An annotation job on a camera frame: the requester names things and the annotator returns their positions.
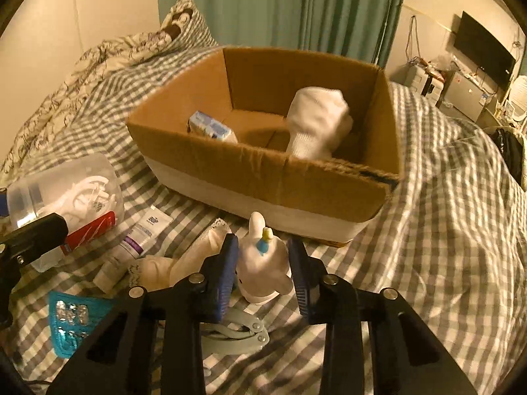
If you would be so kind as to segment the white bunny plush toy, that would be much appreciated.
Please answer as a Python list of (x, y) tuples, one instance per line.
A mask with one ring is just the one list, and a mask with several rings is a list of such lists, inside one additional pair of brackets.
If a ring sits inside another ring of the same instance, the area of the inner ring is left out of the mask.
[(288, 247), (254, 211), (238, 243), (237, 287), (249, 303), (262, 305), (293, 290)]

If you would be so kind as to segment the grey green pliers tool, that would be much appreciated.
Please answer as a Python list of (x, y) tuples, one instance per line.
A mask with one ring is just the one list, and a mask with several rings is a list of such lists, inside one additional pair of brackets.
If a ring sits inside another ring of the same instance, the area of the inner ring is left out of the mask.
[(252, 354), (270, 341), (263, 321), (237, 308), (229, 308), (221, 323), (201, 324), (200, 334), (203, 358)]

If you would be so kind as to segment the white sock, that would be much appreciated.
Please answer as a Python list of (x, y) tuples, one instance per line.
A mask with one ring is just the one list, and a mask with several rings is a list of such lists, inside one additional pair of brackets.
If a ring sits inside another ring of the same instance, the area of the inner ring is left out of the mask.
[(286, 152), (299, 159), (329, 160), (353, 127), (338, 89), (299, 89), (286, 118), (290, 141)]

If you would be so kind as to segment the floral pillow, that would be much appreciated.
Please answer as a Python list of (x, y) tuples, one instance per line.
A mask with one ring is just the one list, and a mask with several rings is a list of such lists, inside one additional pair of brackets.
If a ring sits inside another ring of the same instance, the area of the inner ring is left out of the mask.
[(194, 0), (177, 0), (165, 16), (161, 30), (170, 40), (167, 47), (170, 51), (218, 45)]

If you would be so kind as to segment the white cream tube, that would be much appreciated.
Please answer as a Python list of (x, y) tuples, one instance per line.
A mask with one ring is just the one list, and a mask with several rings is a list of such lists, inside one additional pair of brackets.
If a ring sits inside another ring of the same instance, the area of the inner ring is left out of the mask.
[(105, 255), (104, 263), (93, 280), (95, 286), (103, 293), (110, 293), (124, 277), (129, 265), (153, 246), (158, 235), (172, 220), (171, 216), (151, 206), (123, 240)]

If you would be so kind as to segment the green curtain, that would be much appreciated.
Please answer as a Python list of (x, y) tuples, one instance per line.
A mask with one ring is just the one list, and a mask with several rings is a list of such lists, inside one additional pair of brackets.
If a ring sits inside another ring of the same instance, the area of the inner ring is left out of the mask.
[[(194, 0), (222, 45), (319, 51), (385, 66), (403, 0)], [(166, 15), (176, 0), (158, 0)]]

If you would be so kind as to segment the clear plastic jar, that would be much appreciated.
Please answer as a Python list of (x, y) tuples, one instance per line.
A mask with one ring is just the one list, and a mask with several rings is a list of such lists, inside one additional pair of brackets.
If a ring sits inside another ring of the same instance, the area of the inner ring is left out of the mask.
[(97, 152), (14, 182), (7, 187), (4, 210), (15, 229), (51, 213), (65, 219), (65, 244), (32, 262), (43, 273), (121, 222), (124, 205), (113, 166)]

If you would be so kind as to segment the teal blister pack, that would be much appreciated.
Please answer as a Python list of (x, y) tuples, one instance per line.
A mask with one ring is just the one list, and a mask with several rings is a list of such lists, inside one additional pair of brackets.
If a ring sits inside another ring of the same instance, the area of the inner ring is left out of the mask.
[(113, 301), (52, 291), (49, 326), (54, 353), (70, 358), (113, 307)]

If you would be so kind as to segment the wall television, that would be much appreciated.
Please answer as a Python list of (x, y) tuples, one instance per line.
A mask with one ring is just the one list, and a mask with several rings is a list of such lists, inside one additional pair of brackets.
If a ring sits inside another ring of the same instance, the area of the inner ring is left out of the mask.
[(482, 69), (499, 88), (508, 88), (516, 59), (467, 12), (463, 12), (461, 16), (454, 48)]

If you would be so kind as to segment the white suitcase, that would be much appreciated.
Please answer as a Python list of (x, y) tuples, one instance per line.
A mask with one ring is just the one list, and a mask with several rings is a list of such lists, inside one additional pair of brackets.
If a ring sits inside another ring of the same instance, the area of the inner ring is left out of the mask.
[(411, 65), (404, 79), (404, 85), (414, 93), (420, 94), (435, 106), (444, 88), (444, 82), (436, 79), (419, 65)]

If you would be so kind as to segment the blue tissue pack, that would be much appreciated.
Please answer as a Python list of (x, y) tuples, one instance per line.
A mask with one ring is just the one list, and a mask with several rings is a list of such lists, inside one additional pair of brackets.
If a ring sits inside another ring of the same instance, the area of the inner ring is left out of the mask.
[(188, 132), (226, 143), (237, 143), (237, 137), (230, 127), (200, 111), (193, 113), (189, 117)]

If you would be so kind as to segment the black and white bag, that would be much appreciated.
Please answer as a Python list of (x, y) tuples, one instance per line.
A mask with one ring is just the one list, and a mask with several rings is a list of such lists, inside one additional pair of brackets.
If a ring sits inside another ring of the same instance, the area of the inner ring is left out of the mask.
[(510, 175), (526, 191), (526, 137), (513, 127), (496, 127), (489, 134)]

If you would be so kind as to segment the grey checkered bed cover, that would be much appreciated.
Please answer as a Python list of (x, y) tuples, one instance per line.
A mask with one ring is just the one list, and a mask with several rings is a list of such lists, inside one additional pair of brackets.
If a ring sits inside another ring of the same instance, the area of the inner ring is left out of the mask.
[[(93, 278), (106, 251), (149, 207), (172, 216), (153, 254), (178, 258), (220, 213), (160, 185), (125, 121), (157, 88), (209, 54), (205, 48), (159, 54), (102, 80), (45, 146), (2, 172), (4, 184), (90, 152), (119, 177), (123, 221), (45, 273), (27, 268), (12, 295), (6, 349), (21, 376), (50, 380), (63, 367), (48, 325), (52, 290), (97, 296)], [(490, 394), (526, 345), (526, 194), (492, 140), (401, 86), (390, 88), (404, 180), (348, 247), (315, 242), (307, 251), (331, 273), (379, 291), (394, 287), (441, 340), (480, 394)]]

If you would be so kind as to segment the floral patterned duvet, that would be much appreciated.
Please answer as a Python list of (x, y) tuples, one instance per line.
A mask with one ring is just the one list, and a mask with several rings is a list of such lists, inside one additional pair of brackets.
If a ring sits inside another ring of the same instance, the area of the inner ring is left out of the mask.
[(39, 142), (47, 142), (67, 127), (91, 92), (114, 72), (159, 54), (172, 43), (165, 31), (139, 33), (101, 42), (82, 54), (73, 72), (48, 95), (22, 125), (1, 165), (1, 178), (14, 173)]

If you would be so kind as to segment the cardboard box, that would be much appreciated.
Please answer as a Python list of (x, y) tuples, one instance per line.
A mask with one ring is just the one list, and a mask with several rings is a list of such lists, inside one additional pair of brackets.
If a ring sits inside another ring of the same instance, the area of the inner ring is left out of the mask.
[[(353, 127), (329, 160), (287, 154), (286, 116), (305, 87), (338, 89)], [(188, 132), (203, 112), (237, 143)], [(343, 56), (278, 48), (212, 47), (141, 103), (127, 127), (158, 180), (242, 218), (326, 244), (350, 242), (402, 176), (383, 70)]]

